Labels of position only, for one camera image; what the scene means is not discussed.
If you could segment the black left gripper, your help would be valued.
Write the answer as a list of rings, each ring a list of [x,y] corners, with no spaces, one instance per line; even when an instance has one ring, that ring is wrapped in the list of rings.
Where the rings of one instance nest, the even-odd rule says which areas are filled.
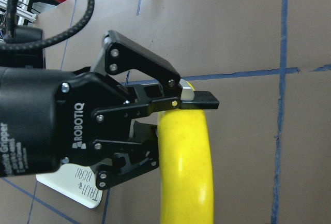
[[[55,172],[61,160],[90,166],[110,152],[95,140],[124,141],[131,120],[98,110],[122,105],[128,92],[94,72],[1,68],[1,176]]]

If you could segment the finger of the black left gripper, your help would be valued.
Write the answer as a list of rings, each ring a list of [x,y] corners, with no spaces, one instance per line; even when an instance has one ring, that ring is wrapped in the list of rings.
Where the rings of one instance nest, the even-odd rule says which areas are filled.
[[[93,141],[93,157],[99,158],[91,168],[99,190],[109,189],[159,167],[157,125],[134,121],[131,130],[132,136],[126,140]]]
[[[215,110],[219,107],[219,100],[211,92],[195,91],[181,79],[170,62],[119,32],[108,31],[100,57],[91,71],[113,77],[130,70],[142,72],[156,83],[121,86],[114,82],[111,87],[119,94],[117,102],[93,110],[91,117],[97,124],[111,120],[128,122],[174,109]]]

